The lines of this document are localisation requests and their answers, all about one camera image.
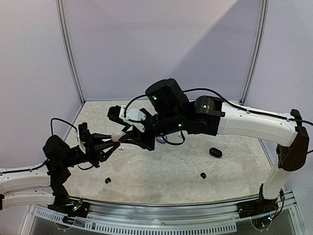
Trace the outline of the blue earbud charging case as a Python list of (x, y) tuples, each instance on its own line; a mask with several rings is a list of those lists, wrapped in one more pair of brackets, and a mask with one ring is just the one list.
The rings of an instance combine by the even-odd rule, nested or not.
[(165, 144), (168, 141), (168, 138), (167, 136), (159, 136), (159, 137), (156, 137), (156, 141), (161, 144)]

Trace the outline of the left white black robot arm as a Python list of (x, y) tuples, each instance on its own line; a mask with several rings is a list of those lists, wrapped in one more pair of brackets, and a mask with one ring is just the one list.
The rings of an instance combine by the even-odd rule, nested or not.
[(47, 205), (60, 212), (87, 211), (89, 204), (71, 200), (64, 183), (71, 176), (70, 168), (89, 163), (98, 168), (120, 146), (110, 135), (86, 134), (79, 144), (70, 147), (57, 135), (46, 141), (46, 160), (29, 167), (0, 170), (0, 208), (21, 205)]

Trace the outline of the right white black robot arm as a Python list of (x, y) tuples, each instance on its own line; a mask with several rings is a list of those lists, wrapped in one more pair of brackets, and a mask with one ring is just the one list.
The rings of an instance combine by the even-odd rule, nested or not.
[(131, 109), (124, 105), (118, 117), (133, 126), (134, 142), (142, 148), (154, 149), (156, 136), (175, 132), (189, 135), (240, 135), (268, 140), (277, 144), (276, 164), (253, 202), (256, 213), (264, 213), (272, 205), (279, 190), (293, 171), (306, 162), (309, 135), (297, 110), (275, 113), (237, 105), (218, 92), (189, 101), (175, 79), (162, 79), (152, 84), (145, 96), (156, 114)]

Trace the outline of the black earbud charging case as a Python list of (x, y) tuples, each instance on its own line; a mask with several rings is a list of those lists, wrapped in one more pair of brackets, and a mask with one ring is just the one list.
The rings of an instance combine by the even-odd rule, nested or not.
[(217, 159), (221, 158), (223, 155), (222, 151), (220, 151), (219, 149), (216, 149), (214, 147), (209, 149), (209, 154), (210, 154), (210, 156), (215, 157)]

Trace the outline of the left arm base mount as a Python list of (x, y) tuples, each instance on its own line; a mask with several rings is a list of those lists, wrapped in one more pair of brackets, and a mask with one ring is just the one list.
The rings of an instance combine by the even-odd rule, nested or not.
[(52, 205), (47, 208), (56, 212), (64, 213), (68, 217), (86, 218), (91, 204), (83, 199), (70, 199), (68, 196), (56, 196)]

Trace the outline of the aluminium front rail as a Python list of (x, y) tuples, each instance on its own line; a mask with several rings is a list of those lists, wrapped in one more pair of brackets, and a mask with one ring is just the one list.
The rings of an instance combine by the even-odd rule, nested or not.
[(304, 235), (306, 229), (291, 190), (279, 202), (278, 216), (269, 212), (242, 217), (239, 204), (257, 195), (211, 203), (126, 204), (90, 200), (85, 218), (69, 218), (46, 206), (27, 212), (22, 235)]

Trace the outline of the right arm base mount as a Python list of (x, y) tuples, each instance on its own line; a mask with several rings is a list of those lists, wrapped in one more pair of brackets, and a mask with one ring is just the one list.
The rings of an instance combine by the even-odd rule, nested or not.
[(259, 196), (257, 199), (254, 200), (237, 203), (236, 207), (239, 217), (247, 218), (276, 211), (276, 209), (278, 208), (278, 204), (277, 198), (264, 199), (263, 196)]

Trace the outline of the left aluminium corner post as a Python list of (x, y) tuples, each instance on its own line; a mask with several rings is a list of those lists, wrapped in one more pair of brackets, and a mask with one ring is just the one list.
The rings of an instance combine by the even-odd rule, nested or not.
[(56, 0), (56, 9), (58, 13), (58, 20), (60, 24), (60, 30), (61, 30), (61, 36), (64, 44), (64, 49), (67, 57), (67, 63), (69, 66), (69, 70), (71, 73), (71, 78), (79, 99), (79, 102), (81, 105), (85, 104), (85, 97), (83, 93), (83, 88), (78, 76), (78, 72), (76, 69), (74, 57), (73, 57), (73, 52), (71, 48), (71, 43), (70, 43), (70, 38), (69, 38), (69, 33), (67, 29), (67, 21), (66, 21), (66, 15), (65, 15), (65, 6), (64, 6), (64, 1), (63, 0)]

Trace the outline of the aluminium corner post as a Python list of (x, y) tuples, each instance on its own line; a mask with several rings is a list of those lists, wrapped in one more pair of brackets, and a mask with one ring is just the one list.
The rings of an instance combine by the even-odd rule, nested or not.
[(73, 52), (71, 48), (71, 43), (70, 43), (70, 38), (69, 38), (69, 33), (67, 29), (67, 21), (66, 21), (66, 15), (65, 15), (65, 6), (64, 6), (64, 1), (63, 0), (56, 0), (56, 9), (58, 13), (58, 20), (60, 24), (60, 30), (61, 30), (61, 36), (64, 44), (64, 49), (67, 57), (67, 63), (69, 66), (69, 70), (71, 73), (71, 78), (79, 99), (79, 102), (81, 105), (85, 104), (85, 97), (83, 93), (83, 88), (78, 76), (78, 72), (76, 69), (74, 57), (73, 57)]
[(259, 15), (259, 21), (258, 21), (258, 26), (257, 26), (252, 59), (251, 59), (251, 63), (249, 66), (246, 83), (244, 85), (244, 89), (243, 89), (241, 99), (240, 99), (241, 104), (245, 104), (247, 101), (249, 90), (250, 90), (253, 76), (255, 73), (255, 69), (257, 67), (257, 61), (258, 61), (258, 57), (260, 54), (262, 39), (264, 36), (264, 31), (265, 31), (265, 26), (266, 26), (267, 12), (268, 12), (268, 0), (263, 0), (262, 5), (261, 5), (261, 10), (260, 10), (260, 15)]

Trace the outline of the right aluminium corner post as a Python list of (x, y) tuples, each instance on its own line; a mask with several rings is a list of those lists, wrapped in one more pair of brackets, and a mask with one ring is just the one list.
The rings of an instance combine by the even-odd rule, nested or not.
[(257, 61), (258, 61), (258, 57), (260, 54), (262, 39), (264, 36), (264, 31), (265, 31), (265, 26), (266, 26), (267, 12), (268, 12), (268, 0), (263, 0), (262, 5), (261, 5), (261, 10), (260, 10), (260, 15), (259, 15), (259, 21), (258, 21), (258, 26), (257, 26), (252, 59), (251, 59), (251, 63), (249, 66), (246, 83), (244, 85), (244, 89), (243, 89), (241, 99), (240, 99), (241, 104), (245, 104), (247, 101), (249, 90), (250, 90), (253, 76), (255, 73), (255, 69), (257, 67)]

